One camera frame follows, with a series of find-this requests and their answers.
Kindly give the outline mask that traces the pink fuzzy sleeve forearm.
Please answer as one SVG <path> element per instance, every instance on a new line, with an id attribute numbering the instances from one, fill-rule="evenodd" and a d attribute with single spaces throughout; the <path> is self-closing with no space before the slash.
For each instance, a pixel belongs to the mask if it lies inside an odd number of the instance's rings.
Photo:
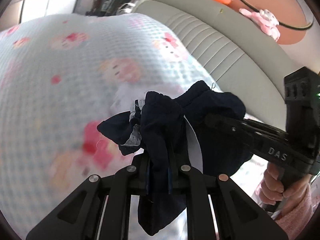
<path id="1" fill-rule="evenodd" d="M 311 217 L 312 200 L 309 184 L 302 201 L 296 206 L 284 207 L 275 222 L 286 232 L 289 239 L 295 239 L 303 231 Z"/>

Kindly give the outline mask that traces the right hand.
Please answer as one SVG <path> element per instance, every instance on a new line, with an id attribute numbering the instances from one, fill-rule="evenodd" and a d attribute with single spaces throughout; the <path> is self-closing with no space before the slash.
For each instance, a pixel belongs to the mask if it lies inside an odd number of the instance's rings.
<path id="1" fill-rule="evenodd" d="M 306 194 L 311 175 L 307 174 L 300 180 L 294 182 L 285 189 L 285 186 L 278 179 L 279 168 L 269 162 L 264 172 L 263 181 L 259 197 L 264 204 L 275 205 L 283 199 L 286 199 L 285 207 L 298 205 Z"/>

